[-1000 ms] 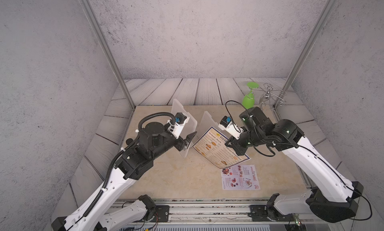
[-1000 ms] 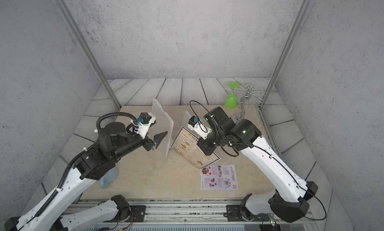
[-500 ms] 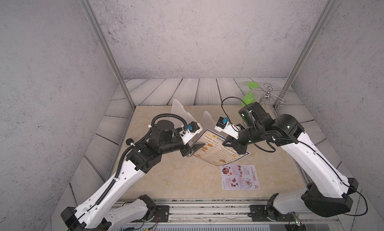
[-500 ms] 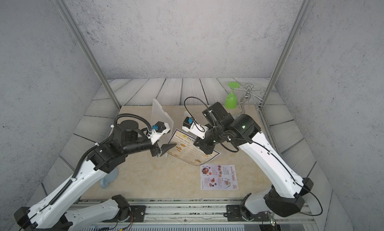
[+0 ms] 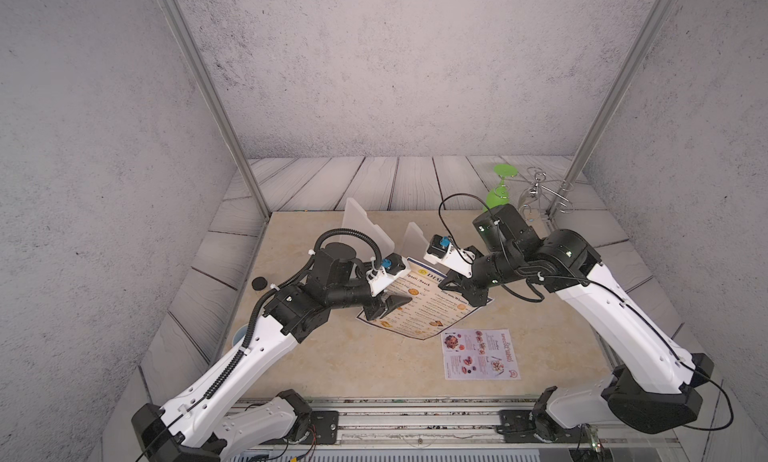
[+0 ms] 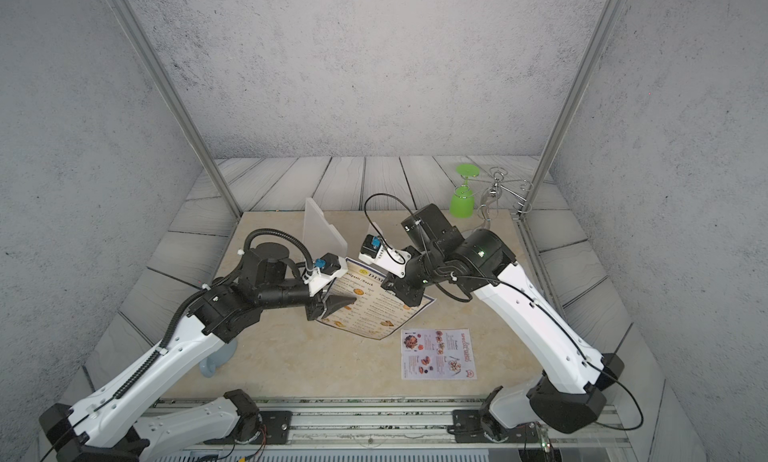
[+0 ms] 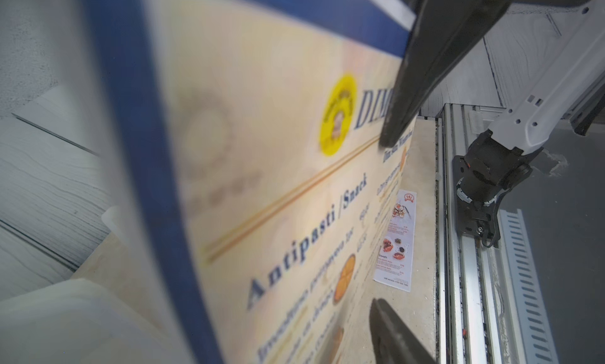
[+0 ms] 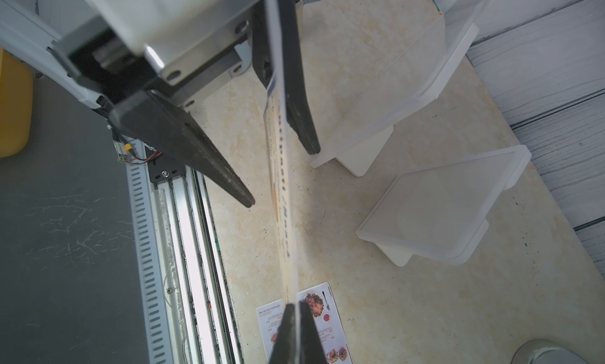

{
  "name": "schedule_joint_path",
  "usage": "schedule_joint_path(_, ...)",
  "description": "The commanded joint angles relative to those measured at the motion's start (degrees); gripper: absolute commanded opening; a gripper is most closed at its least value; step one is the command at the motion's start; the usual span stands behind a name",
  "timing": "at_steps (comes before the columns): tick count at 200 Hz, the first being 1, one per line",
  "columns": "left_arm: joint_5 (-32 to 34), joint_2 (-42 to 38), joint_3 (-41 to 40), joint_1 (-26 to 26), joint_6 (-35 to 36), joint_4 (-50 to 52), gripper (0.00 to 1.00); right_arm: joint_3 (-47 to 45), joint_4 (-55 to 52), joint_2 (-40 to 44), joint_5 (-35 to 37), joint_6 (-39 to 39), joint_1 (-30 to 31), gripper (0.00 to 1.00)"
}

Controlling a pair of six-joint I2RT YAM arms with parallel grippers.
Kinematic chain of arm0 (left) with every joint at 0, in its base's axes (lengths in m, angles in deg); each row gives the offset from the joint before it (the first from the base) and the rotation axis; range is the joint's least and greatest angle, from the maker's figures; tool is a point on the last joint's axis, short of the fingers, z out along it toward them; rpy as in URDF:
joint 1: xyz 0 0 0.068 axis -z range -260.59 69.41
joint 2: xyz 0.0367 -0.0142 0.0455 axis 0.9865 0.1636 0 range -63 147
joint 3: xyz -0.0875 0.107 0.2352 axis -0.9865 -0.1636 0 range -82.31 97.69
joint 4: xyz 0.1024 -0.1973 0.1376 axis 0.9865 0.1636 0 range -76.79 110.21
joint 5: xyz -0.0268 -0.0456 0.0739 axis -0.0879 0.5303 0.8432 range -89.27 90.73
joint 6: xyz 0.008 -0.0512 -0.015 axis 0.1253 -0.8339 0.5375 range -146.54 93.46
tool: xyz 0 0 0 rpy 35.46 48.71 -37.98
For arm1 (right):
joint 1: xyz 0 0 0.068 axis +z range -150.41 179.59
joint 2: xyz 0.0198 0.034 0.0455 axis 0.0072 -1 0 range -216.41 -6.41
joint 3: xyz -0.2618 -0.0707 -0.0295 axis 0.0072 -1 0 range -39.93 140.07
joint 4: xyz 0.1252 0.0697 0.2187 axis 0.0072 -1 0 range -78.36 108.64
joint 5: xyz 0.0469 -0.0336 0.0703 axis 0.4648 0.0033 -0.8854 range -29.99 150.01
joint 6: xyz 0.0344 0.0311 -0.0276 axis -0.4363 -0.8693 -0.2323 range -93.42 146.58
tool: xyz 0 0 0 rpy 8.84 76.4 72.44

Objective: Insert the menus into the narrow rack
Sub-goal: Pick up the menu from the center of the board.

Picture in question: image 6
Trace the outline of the Dim Sum Inn blue-bordered menu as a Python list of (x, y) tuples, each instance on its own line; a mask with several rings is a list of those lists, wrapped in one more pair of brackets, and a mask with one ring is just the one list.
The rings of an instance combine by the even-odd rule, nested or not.
[(434, 297), (424, 295), (421, 303), (410, 307), (384, 290), (385, 275), (372, 266), (346, 258), (348, 272), (331, 287), (332, 296), (354, 297), (343, 308), (322, 315), (319, 322), (364, 338), (382, 340), (429, 307)]

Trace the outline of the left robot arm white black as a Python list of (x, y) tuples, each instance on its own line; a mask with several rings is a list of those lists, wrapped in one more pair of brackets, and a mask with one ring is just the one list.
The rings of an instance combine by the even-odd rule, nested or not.
[(148, 417), (146, 410), (191, 369), (259, 322), (265, 310), (302, 306), (308, 320), (353, 303), (333, 295), (348, 271), (344, 258), (315, 259), (304, 244), (284, 237), (304, 257), (290, 258), (285, 244), (246, 242), (226, 276), (188, 297), (160, 341), (93, 394), (73, 405), (56, 403), (39, 418), (59, 461), (153, 461), (207, 440), (249, 441), (260, 410), (242, 390), (196, 408)]

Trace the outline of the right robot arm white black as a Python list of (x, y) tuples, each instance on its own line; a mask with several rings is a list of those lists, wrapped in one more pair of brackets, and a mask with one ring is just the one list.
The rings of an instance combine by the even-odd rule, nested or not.
[(416, 306), (427, 287), (454, 284), (490, 307), (542, 367), (539, 379), (489, 394), (478, 411), (478, 432), (504, 442), (512, 430), (530, 423), (571, 434), (597, 422), (607, 403), (604, 392), (618, 382), (623, 361), (595, 349), (567, 324), (502, 238), (486, 228), (464, 236), (434, 204), (401, 225), (411, 243), (383, 289)]

